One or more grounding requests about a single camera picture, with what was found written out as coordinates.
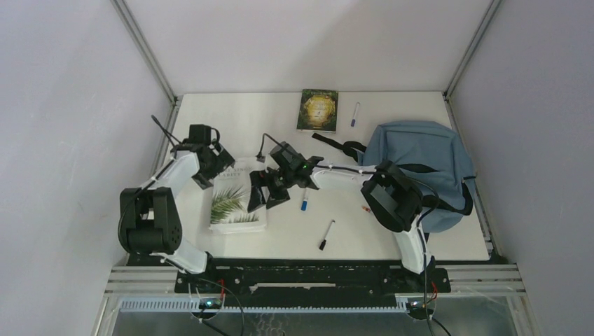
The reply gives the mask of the aluminium corner post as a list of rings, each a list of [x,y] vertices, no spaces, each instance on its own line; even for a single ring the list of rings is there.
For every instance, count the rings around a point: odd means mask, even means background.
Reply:
[[[163,68],[161,67],[155,53],[148,40],[146,39],[138,21],[136,20],[131,8],[124,0],[110,0],[112,6],[117,12],[124,27],[127,29],[133,43],[136,45],[142,59],[145,61],[148,70],[152,73],[160,89],[163,91],[167,100],[172,106],[177,103],[177,96],[168,81]]]
[[[478,47],[479,47],[481,41],[483,40],[484,36],[486,35],[489,26],[491,25],[499,8],[501,7],[501,5],[503,3],[504,3],[503,0],[490,1],[487,9],[485,10],[485,12],[481,18],[481,21],[479,22],[479,25],[477,26],[473,36],[471,37],[471,40],[470,40],[466,50],[464,51],[464,54],[463,54],[460,62],[458,63],[457,67],[455,68],[452,78],[448,82],[447,88],[443,92],[443,97],[446,101],[448,101],[452,97],[453,93],[455,92],[462,76],[464,75],[466,68],[468,67],[473,56],[475,55],[476,51],[478,50]]]

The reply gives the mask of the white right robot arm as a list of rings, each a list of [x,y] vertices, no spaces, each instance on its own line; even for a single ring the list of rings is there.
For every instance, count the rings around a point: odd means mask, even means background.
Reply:
[[[287,142],[278,143],[268,165],[249,174],[249,213],[270,209],[290,199],[289,189],[353,190],[360,192],[376,220],[394,234],[405,269],[406,285],[423,291],[432,283],[428,252],[422,229],[420,182],[406,176],[402,167],[385,160],[376,166],[338,166],[323,157],[304,157]]]

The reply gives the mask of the left aluminium corner post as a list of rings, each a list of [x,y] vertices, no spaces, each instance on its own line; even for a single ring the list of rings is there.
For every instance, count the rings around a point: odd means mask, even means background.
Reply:
[[[110,0],[112,6],[117,12],[124,27],[127,29],[133,43],[136,45],[142,59],[145,61],[148,70],[152,73],[160,89],[163,91],[167,100],[172,106],[177,103],[177,96],[168,81],[163,68],[161,67],[155,53],[148,40],[146,39],[138,21],[136,20],[131,8],[124,0]]]

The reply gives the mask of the right aluminium corner post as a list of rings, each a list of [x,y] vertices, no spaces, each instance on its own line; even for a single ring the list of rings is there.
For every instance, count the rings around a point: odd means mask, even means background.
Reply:
[[[443,92],[443,97],[446,101],[448,101],[452,97],[453,93],[455,92],[462,76],[464,75],[466,68],[468,67],[473,56],[475,55],[476,51],[478,50],[478,47],[479,47],[481,41],[483,40],[484,36],[486,35],[489,26],[491,25],[499,8],[501,7],[501,5],[503,3],[504,3],[503,0],[490,1],[487,9],[485,10],[485,12],[481,18],[481,21],[479,22],[479,25],[477,26],[473,36],[471,37],[471,40],[470,40],[466,50],[464,51],[464,54],[463,54],[460,62],[458,63],[457,67],[455,68],[452,78],[448,82],[447,88]]]

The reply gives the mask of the blue student backpack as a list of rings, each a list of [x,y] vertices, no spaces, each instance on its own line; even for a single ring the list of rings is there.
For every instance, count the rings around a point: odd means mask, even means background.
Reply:
[[[318,133],[324,142],[362,166],[385,160],[396,164],[406,176],[422,182],[423,206],[431,213],[422,220],[425,232],[443,232],[474,210],[472,188],[475,169],[461,137],[433,121],[401,120],[378,125],[368,144],[339,143]]]

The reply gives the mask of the white palm leaf book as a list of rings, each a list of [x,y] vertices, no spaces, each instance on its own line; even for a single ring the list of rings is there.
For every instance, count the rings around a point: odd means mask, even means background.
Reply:
[[[267,228],[265,209],[248,211],[251,196],[249,174],[264,164],[255,157],[239,158],[214,179],[209,229],[220,235],[262,232]]]

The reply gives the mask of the white marker black cap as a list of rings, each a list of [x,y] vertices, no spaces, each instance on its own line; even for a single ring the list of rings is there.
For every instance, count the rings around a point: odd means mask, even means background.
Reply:
[[[326,232],[325,232],[325,234],[324,234],[324,236],[323,236],[323,238],[322,238],[322,240],[321,240],[321,242],[320,242],[320,244],[318,246],[318,249],[320,251],[323,251],[325,249],[325,246],[327,244],[328,238],[330,236],[330,233],[332,232],[332,229],[333,229],[333,226],[335,225],[335,223],[336,223],[335,220],[331,220],[330,221],[330,223],[329,223],[329,225],[328,225],[328,227],[326,229]]]

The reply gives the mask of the dark green forest book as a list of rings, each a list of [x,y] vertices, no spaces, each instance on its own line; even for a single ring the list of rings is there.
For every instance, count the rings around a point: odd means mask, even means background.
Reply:
[[[338,97],[335,90],[304,89],[296,129],[303,132],[337,132]]]

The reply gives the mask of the white marker blue cap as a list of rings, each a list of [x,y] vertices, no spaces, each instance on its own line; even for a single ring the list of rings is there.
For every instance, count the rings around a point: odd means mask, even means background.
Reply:
[[[303,191],[303,197],[302,197],[302,202],[301,202],[301,211],[306,211],[308,208],[308,197],[309,197],[309,193],[310,190],[309,189],[304,189]]]

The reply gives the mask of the white marker purple cap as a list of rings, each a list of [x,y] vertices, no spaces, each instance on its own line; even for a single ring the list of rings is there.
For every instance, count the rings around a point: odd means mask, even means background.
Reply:
[[[359,102],[357,102],[354,105],[354,111],[353,111],[352,119],[351,119],[351,122],[350,122],[350,127],[355,127],[355,125],[357,123],[357,115],[358,115],[360,106],[361,106],[361,104]]]

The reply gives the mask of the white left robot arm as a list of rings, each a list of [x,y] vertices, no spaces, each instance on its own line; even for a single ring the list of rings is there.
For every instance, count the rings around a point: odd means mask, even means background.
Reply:
[[[130,254],[158,256],[192,274],[194,286],[209,292],[217,287],[219,273],[207,266],[210,254],[184,238],[175,200],[188,181],[211,188],[235,159],[209,125],[191,125],[182,141],[165,135],[172,145],[170,158],[145,183],[120,193],[118,240]]]

